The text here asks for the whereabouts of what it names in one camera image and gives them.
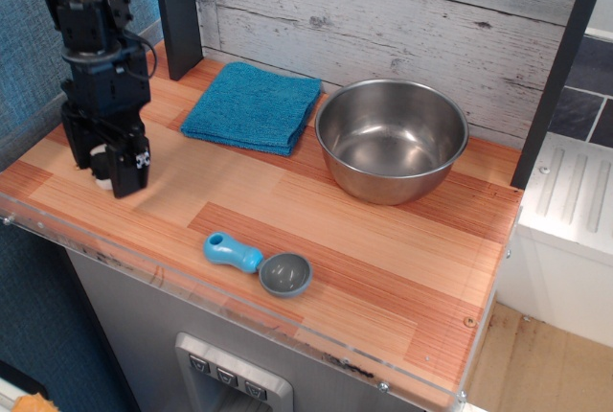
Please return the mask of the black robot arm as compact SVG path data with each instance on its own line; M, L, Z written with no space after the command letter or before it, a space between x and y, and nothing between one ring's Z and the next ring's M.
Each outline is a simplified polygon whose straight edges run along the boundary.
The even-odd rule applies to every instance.
M73 157L117 198L148 184L150 145L140 117L150 100L151 44L130 32L130 0L45 0L72 76L61 120Z

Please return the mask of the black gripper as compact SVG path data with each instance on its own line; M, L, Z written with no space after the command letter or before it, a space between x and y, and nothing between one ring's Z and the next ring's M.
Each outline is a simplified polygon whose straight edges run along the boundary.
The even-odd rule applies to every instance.
M82 170L91 151L107 143L105 153L113 195L123 198L148 185L150 148L141 109L150 100L148 62L140 45L114 45L98 53L64 48L72 78L63 83L63 128Z

